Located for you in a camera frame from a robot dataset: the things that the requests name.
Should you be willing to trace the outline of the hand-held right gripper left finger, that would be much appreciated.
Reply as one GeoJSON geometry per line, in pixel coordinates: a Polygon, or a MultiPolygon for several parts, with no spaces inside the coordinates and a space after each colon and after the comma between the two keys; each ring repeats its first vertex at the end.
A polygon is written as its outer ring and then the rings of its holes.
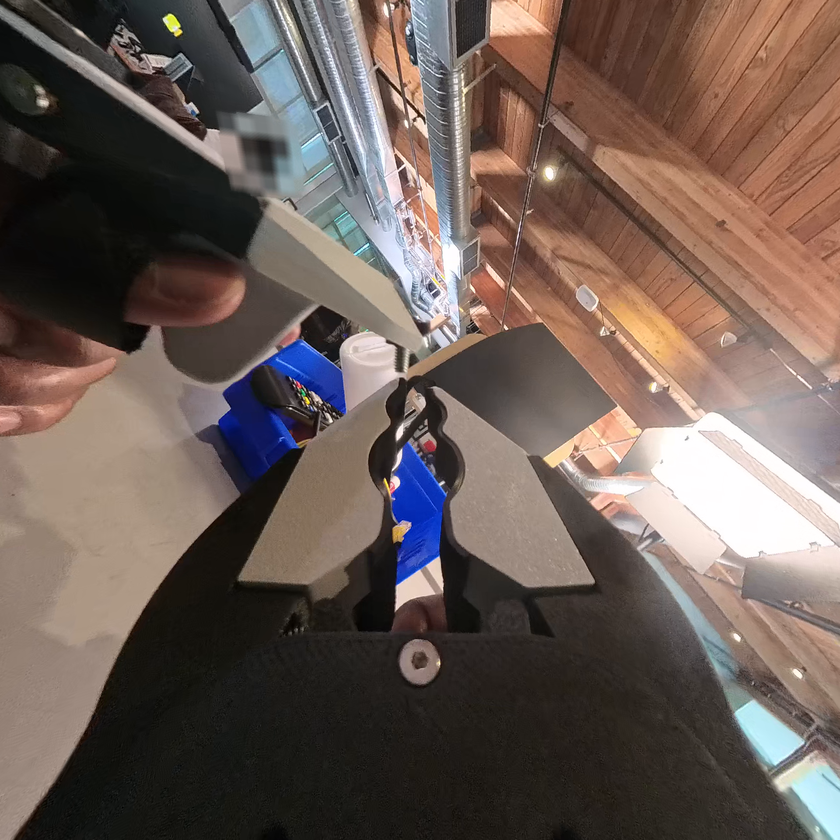
{"type": "Polygon", "coordinates": [[[259,590],[302,596],[313,613],[388,632],[397,547],[390,480],[402,437],[405,380],[369,396],[310,441],[238,575],[259,590]]]}

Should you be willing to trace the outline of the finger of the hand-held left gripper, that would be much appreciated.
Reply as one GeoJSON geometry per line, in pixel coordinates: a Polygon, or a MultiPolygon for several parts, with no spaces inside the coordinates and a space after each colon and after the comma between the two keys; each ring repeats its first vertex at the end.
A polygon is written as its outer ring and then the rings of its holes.
{"type": "Polygon", "coordinates": [[[268,358],[280,340],[325,307],[410,352],[424,336],[395,283],[277,200],[261,216],[242,257],[245,296],[226,319],[161,329],[164,355],[184,376],[230,383],[268,358]]]}

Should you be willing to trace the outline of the black computer monitor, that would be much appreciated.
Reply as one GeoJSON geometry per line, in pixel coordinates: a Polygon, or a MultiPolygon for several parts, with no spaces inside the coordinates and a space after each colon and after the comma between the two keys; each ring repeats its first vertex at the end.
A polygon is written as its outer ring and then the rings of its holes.
{"type": "Polygon", "coordinates": [[[154,55],[183,55],[193,66],[180,85],[210,129],[220,112],[250,112],[263,102],[253,67],[220,2],[128,1],[124,20],[154,55]]]}

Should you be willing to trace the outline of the metal air duct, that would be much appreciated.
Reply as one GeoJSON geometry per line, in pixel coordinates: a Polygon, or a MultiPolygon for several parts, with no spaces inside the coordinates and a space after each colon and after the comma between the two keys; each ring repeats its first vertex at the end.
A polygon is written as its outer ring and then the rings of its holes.
{"type": "Polygon", "coordinates": [[[329,108],[326,139],[345,186],[363,191],[374,220],[395,233],[403,187],[382,96],[356,1],[269,2],[280,39],[312,114],[329,108]]]}
{"type": "Polygon", "coordinates": [[[480,263],[471,221],[471,88],[473,57],[489,42],[490,3],[412,1],[411,9],[450,318],[461,338],[480,263]]]}

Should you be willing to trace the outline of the black remote control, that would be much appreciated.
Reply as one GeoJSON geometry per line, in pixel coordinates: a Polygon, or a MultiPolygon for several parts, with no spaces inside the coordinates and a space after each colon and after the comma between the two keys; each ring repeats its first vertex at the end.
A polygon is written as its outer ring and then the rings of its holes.
{"type": "Polygon", "coordinates": [[[262,364],[253,371],[250,386],[262,406],[307,427],[314,434],[343,417],[338,407],[269,364],[262,364]]]}

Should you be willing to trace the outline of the dark panel with wooden edge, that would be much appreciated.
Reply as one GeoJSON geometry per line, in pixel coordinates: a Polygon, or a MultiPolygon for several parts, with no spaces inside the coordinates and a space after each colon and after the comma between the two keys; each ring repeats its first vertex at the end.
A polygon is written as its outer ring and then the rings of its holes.
{"type": "Polygon", "coordinates": [[[531,455],[550,456],[616,408],[544,323],[470,335],[410,368],[531,455]]]}

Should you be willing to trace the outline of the black metal stand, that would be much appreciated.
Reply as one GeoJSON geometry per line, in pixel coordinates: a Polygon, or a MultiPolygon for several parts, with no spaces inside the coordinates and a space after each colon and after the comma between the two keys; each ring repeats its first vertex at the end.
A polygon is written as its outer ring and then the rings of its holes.
{"type": "Polygon", "coordinates": [[[761,601],[761,603],[777,612],[791,616],[798,621],[817,627],[835,637],[839,637],[839,622],[784,602],[761,601]]]}

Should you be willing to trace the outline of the black knob with screw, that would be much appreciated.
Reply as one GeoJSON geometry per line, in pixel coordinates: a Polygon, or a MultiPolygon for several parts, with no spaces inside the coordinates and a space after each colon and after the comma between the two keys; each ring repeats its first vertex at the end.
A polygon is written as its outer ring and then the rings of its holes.
{"type": "Polygon", "coordinates": [[[400,347],[395,348],[395,372],[406,382],[404,417],[418,417],[425,409],[425,391],[431,380],[429,372],[434,354],[424,348],[420,355],[400,347]]]}

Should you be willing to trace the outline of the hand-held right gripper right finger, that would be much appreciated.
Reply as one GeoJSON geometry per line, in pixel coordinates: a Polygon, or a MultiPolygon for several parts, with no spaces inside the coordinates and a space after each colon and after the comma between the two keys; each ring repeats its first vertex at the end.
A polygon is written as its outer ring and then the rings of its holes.
{"type": "Polygon", "coordinates": [[[595,587],[533,459],[442,388],[425,389],[448,493],[439,557],[448,630],[530,634],[538,601],[595,587]]]}

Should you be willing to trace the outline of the white plastic bottle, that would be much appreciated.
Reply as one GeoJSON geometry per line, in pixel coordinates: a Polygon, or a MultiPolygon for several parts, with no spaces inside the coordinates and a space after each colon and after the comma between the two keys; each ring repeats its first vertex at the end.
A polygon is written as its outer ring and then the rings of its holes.
{"type": "Polygon", "coordinates": [[[349,413],[384,386],[396,382],[396,346],[373,332],[358,332],[340,346],[345,411],[349,413]]]}

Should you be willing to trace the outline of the person's left hand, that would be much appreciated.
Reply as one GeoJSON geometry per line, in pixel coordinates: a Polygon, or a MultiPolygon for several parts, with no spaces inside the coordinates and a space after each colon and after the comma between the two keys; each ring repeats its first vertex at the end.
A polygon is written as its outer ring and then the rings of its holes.
{"type": "MultiPolygon", "coordinates": [[[[160,258],[130,289],[125,318],[150,327],[220,322],[245,296],[245,279],[211,258],[160,258]]],[[[121,352],[2,299],[1,435],[34,434],[64,419],[117,368],[121,352]]]]}

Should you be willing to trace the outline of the large blue plastic bin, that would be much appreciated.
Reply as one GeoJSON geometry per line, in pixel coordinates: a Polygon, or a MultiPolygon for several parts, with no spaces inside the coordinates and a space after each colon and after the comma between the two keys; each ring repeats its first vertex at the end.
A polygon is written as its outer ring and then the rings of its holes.
{"type": "MultiPolygon", "coordinates": [[[[298,380],[346,414],[340,367],[304,340],[279,350],[264,364],[298,380]]],[[[218,425],[248,478],[255,480],[297,448],[298,441],[291,431],[292,421],[257,401],[250,376],[246,374],[224,391],[229,409],[218,425]]],[[[391,493],[396,521],[410,526],[397,555],[396,581],[400,584],[438,560],[445,491],[414,446],[407,443],[395,463],[391,493]]]]}

